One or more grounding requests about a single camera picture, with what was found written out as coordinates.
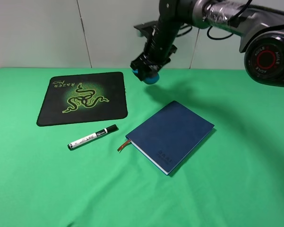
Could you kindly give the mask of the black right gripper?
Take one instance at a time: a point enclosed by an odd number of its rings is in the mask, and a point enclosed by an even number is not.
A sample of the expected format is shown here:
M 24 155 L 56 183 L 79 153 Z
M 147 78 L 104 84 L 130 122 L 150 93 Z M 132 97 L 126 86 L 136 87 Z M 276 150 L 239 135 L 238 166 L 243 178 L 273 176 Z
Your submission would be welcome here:
M 134 75 L 140 81 L 157 77 L 160 69 L 170 62 L 170 55 L 174 52 L 172 45 L 177 33 L 177 21 L 157 21 L 156 28 L 147 39 L 143 53 L 130 63 Z

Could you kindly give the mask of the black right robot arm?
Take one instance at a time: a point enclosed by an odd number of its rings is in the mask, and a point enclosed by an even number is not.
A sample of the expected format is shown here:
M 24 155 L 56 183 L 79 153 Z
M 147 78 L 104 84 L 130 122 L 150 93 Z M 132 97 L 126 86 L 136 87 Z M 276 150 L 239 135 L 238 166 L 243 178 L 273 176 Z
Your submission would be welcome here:
M 240 37 L 248 75 L 261 84 L 284 87 L 284 11 L 228 0 L 162 0 L 159 19 L 135 28 L 146 37 L 142 53 L 131 62 L 134 75 L 147 84 L 177 51 L 181 30 L 222 29 Z

